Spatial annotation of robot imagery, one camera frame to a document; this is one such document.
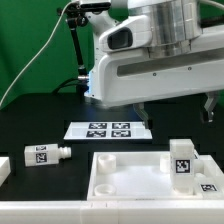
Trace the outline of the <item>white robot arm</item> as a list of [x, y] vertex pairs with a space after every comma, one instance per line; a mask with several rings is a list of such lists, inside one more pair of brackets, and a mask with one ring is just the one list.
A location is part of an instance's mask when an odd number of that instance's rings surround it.
[[103, 108], [204, 93], [203, 119], [224, 90], [224, 18], [199, 16], [212, 0], [79, 0], [93, 28], [95, 63], [85, 100]]

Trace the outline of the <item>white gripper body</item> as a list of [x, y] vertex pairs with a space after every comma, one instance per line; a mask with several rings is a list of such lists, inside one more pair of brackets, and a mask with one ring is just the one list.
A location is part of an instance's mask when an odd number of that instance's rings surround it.
[[131, 16], [101, 34], [99, 50], [106, 107], [224, 89], [224, 25]]

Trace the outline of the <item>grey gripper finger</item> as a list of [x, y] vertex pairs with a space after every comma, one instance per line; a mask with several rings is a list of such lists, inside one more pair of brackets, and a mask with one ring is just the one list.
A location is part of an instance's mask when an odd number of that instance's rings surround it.
[[146, 129], [152, 129], [152, 118], [148, 115], [143, 103], [136, 103], [133, 105], [134, 111], [141, 118]]
[[213, 109], [215, 108], [218, 100], [219, 100], [219, 93], [218, 92], [207, 92], [206, 93], [207, 100], [203, 106], [202, 110], [202, 121], [206, 123], [211, 123], [213, 121], [214, 112]]

